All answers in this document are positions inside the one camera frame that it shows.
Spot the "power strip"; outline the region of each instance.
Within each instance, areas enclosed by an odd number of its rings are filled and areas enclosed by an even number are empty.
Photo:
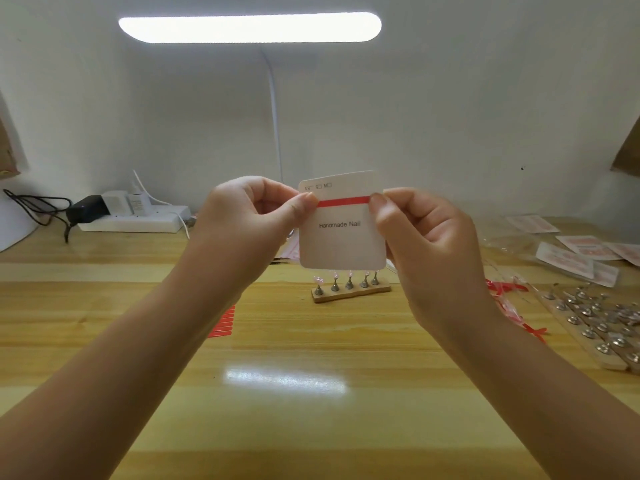
[[[191,211],[186,205],[153,205],[152,207],[155,212],[150,216],[105,216],[91,224],[78,224],[78,227],[89,232],[176,233],[182,228],[182,222],[176,214],[185,221],[191,218]]]

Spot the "wooden desk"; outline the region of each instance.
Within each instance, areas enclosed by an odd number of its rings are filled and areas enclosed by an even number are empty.
[[[601,234],[550,220],[566,234]],[[151,290],[185,243],[75,229],[66,246],[52,227],[0,253],[0,413]],[[497,251],[484,257],[490,278],[571,281]],[[621,284],[640,290],[640,272],[617,266]],[[414,322],[399,285],[315,305],[312,276],[268,268],[239,302],[233,335],[206,341],[115,478],[546,478]],[[640,410],[640,378],[597,368],[533,296],[510,298],[528,323],[548,327],[556,352]]]

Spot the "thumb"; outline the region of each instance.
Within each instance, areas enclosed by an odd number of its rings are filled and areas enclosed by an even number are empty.
[[[376,222],[378,232],[385,238],[389,249],[398,254],[411,253],[423,247],[425,239],[414,227],[404,212],[382,194],[373,194],[369,201],[369,211]]]
[[[313,193],[296,195],[270,213],[274,224],[284,233],[300,227],[316,210],[318,199]]]

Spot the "left hand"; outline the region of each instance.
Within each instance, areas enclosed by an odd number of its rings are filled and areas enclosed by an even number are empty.
[[[264,177],[236,178],[209,193],[177,267],[199,281],[239,296],[276,256],[292,229],[316,209],[301,194]]]

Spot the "black cable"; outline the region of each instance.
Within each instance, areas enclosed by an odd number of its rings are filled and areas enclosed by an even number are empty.
[[[27,213],[27,215],[31,218],[31,220],[34,221],[37,225],[49,226],[53,222],[53,219],[57,219],[60,222],[62,222],[65,225],[65,242],[67,243],[69,242],[69,232],[71,232],[71,228],[73,227],[73,225],[69,224],[62,217],[59,217],[58,214],[66,211],[66,209],[71,207],[73,202],[71,202],[70,199],[66,197],[41,197],[37,195],[16,195],[13,192],[11,192],[11,190],[7,190],[7,189],[3,189],[3,191],[4,191],[4,194],[7,195],[7,197],[9,197],[12,201],[16,202],[16,204],[18,204]],[[47,202],[48,200],[64,200],[68,202],[69,205],[66,206],[64,209],[59,209],[52,203]],[[41,220],[37,219],[34,214],[48,216],[49,219],[46,220],[45,222],[42,222]]]

